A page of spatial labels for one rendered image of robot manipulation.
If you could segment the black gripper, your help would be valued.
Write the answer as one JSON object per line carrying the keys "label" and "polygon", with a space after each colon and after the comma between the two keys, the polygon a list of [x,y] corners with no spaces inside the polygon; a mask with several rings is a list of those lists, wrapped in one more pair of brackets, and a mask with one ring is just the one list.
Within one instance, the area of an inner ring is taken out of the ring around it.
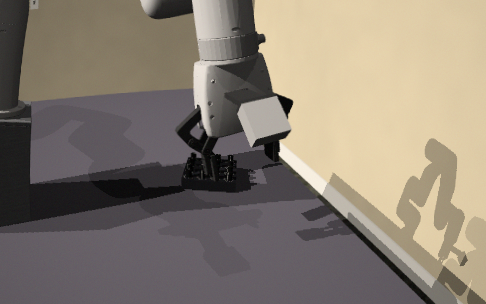
{"label": "black gripper", "polygon": [[[190,148],[201,153],[205,174],[216,182],[220,176],[217,158],[212,151],[218,138],[244,131],[236,112],[238,105],[226,99],[225,93],[245,88],[261,95],[274,92],[264,56],[260,52],[232,60],[200,59],[194,63],[193,81],[195,110],[175,131]],[[199,140],[190,134],[197,124],[203,129]]]}

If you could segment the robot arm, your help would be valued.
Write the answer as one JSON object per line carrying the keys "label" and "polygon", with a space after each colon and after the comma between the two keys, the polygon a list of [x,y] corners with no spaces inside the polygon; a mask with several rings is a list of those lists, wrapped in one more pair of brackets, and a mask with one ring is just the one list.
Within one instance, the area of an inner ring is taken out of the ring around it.
{"label": "robot arm", "polygon": [[[255,29],[252,0],[140,1],[153,19],[194,13],[203,61],[251,56],[266,41]],[[18,97],[28,15],[29,0],[0,0],[0,119],[25,112]],[[238,105],[236,112],[251,148],[285,139],[292,130],[276,93],[261,95],[245,88],[227,92],[225,98]]]}

